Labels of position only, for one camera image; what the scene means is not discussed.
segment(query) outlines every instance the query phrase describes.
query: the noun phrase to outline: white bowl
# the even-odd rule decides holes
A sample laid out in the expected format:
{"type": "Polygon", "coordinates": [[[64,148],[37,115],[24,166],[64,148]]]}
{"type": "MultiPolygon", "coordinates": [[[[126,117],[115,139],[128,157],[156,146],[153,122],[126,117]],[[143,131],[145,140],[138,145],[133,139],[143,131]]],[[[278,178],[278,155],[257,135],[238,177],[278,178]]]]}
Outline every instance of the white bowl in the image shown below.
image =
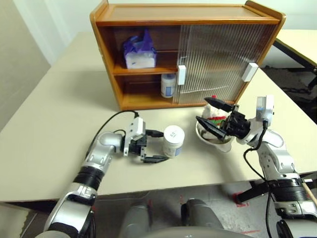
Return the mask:
{"type": "Polygon", "coordinates": [[[198,125],[199,125],[199,123],[197,121],[196,126],[195,126],[196,134],[202,142],[206,143],[207,145],[212,145],[212,146],[216,147],[221,152],[226,153],[226,152],[229,152],[231,150],[231,143],[234,139],[233,136],[229,136],[229,138],[225,142],[222,142],[218,139],[206,140],[201,136],[201,133],[199,132],[199,129],[198,129],[198,125]]]}

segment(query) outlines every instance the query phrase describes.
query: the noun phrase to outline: beige table top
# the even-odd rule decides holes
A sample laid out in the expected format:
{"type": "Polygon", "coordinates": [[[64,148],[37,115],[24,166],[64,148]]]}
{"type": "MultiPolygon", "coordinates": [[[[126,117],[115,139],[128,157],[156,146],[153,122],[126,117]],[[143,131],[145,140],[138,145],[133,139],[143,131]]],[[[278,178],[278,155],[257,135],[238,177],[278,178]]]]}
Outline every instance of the beige table top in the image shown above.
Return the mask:
{"type": "MultiPolygon", "coordinates": [[[[262,70],[240,99],[240,111],[253,118],[257,96],[266,94],[275,96],[271,128],[286,140],[297,171],[317,171],[317,126],[262,70]]],[[[118,110],[94,36],[81,33],[0,133],[0,201],[59,198],[79,171],[95,132],[118,110]]],[[[202,110],[139,111],[149,129],[182,127],[183,151],[153,165],[114,158],[99,195],[258,179],[243,160],[247,146],[234,141],[229,153],[221,153],[197,139],[195,115],[202,110]]],[[[132,117],[120,115],[107,129],[125,128],[132,117]]],[[[160,140],[150,143],[149,155],[159,153],[155,145],[160,140]]],[[[257,154],[248,158],[260,170],[257,154]]]]}
{"type": "Polygon", "coordinates": [[[317,65],[317,30],[281,30],[276,41],[317,65]]]}

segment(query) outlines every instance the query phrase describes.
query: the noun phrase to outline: gray floor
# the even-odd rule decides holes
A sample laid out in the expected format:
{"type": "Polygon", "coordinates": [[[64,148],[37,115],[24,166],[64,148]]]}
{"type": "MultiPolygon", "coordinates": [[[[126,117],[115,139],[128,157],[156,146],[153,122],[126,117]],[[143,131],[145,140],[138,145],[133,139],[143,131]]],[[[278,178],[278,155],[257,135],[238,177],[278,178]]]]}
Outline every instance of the gray floor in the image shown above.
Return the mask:
{"type": "MultiPolygon", "coordinates": [[[[193,197],[205,201],[225,229],[255,238],[266,238],[264,218],[267,196],[253,199],[242,207],[238,207],[232,200],[232,194],[250,187],[248,182],[240,182],[101,197],[95,205],[97,238],[117,237],[125,213],[138,201],[145,201],[152,206],[153,231],[180,226],[180,206],[193,197]]],[[[23,238],[33,238],[39,234],[46,218],[47,215],[36,215],[23,238]]],[[[277,237],[275,224],[279,220],[271,203],[269,221],[273,237],[277,237]]]]}

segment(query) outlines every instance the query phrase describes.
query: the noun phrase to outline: ribbed glass panel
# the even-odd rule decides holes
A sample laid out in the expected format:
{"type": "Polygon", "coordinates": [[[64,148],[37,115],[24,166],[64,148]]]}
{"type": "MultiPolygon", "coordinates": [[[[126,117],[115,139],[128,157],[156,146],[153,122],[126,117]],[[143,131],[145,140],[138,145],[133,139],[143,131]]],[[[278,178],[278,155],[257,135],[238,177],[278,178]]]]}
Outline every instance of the ribbed glass panel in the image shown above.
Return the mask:
{"type": "Polygon", "coordinates": [[[174,103],[201,103],[204,97],[234,101],[248,63],[257,62],[275,25],[183,25],[178,65],[186,66],[185,85],[177,85],[174,103]]]}

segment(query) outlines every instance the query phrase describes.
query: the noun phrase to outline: wooden cabinet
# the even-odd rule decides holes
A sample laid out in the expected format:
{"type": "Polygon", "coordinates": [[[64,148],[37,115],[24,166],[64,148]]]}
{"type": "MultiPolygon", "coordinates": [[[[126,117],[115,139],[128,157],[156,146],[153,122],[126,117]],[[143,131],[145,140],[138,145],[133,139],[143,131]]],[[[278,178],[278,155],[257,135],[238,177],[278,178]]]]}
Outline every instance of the wooden cabinet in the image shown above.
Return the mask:
{"type": "Polygon", "coordinates": [[[251,62],[261,64],[285,15],[252,1],[239,4],[108,4],[90,15],[100,53],[122,110],[204,105],[204,97],[236,102],[251,62]],[[122,44],[147,28],[155,68],[127,69],[122,44]],[[162,73],[186,66],[173,98],[160,95],[162,73]]]}

